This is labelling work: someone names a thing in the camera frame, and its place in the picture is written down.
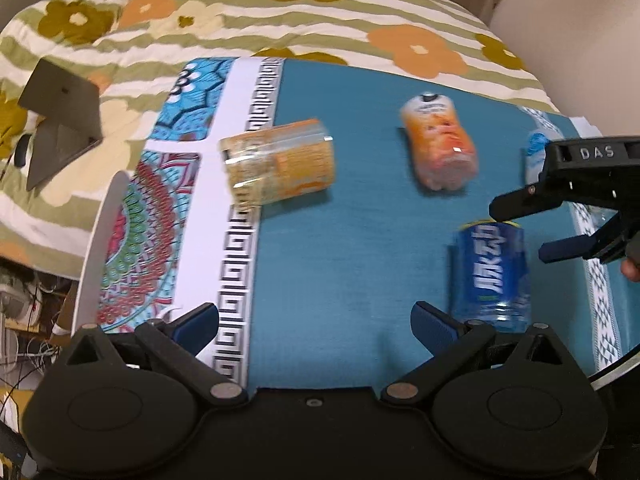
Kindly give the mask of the blue labelled plastic cup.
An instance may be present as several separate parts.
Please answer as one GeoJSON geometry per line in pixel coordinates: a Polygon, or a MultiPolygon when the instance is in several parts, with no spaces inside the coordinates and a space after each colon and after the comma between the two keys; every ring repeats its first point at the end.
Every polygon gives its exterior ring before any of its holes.
{"type": "Polygon", "coordinates": [[[450,313],[503,333],[523,333],[532,316],[524,230],[516,223],[480,220],[454,238],[450,313]]]}

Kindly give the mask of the floral striped quilt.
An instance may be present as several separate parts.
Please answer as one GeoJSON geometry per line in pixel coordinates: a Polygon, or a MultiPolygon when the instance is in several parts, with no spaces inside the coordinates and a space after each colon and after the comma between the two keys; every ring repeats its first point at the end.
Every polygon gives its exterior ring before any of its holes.
{"type": "Polygon", "coordinates": [[[103,141],[41,191],[1,164],[1,255],[78,278],[112,175],[137,166],[178,73],[194,58],[273,55],[408,76],[553,110],[542,84],[449,0],[44,0],[1,34],[1,153],[40,116],[18,99],[41,60],[93,82],[103,141]]]}

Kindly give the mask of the teal patterned tablecloth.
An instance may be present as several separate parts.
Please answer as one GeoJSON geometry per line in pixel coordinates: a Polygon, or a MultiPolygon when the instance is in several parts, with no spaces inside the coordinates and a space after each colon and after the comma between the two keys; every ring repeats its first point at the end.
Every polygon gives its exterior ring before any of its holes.
{"type": "Polygon", "coordinates": [[[578,135],[570,118],[361,68],[280,58],[185,62],[114,226],[96,317],[130,333],[205,301],[220,325],[201,359],[250,388],[371,386],[427,357],[409,313],[446,308],[461,282],[457,230],[523,182],[526,148],[578,135]],[[454,104],[480,171],[454,193],[416,180],[400,110],[431,93],[454,104]],[[317,118],[335,182],[256,211],[230,203],[225,136],[317,118]]]}

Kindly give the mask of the yellow orange labelled cup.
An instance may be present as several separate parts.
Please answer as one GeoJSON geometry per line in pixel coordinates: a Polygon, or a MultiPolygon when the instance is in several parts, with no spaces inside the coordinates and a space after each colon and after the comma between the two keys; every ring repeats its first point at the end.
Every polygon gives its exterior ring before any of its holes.
{"type": "Polygon", "coordinates": [[[229,136],[219,151],[239,210],[320,192],[335,180],[333,138],[318,119],[229,136]]]}

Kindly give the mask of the orange labelled plastic cup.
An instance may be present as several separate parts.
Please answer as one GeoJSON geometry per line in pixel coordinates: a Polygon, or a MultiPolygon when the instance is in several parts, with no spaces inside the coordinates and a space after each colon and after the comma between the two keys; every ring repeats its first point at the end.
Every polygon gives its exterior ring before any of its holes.
{"type": "Polygon", "coordinates": [[[420,93],[401,107],[400,118],[422,185],[433,191],[457,191],[476,177],[475,145],[448,96],[420,93]]]}

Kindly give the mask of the black computer mouse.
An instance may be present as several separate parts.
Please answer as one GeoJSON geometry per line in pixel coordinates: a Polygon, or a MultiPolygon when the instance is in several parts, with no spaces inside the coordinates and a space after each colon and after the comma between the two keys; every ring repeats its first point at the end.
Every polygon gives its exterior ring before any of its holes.
{"type": "Polygon", "coordinates": [[[32,135],[24,133],[15,144],[13,152],[13,163],[16,168],[23,168],[26,165],[27,151],[32,135]]]}

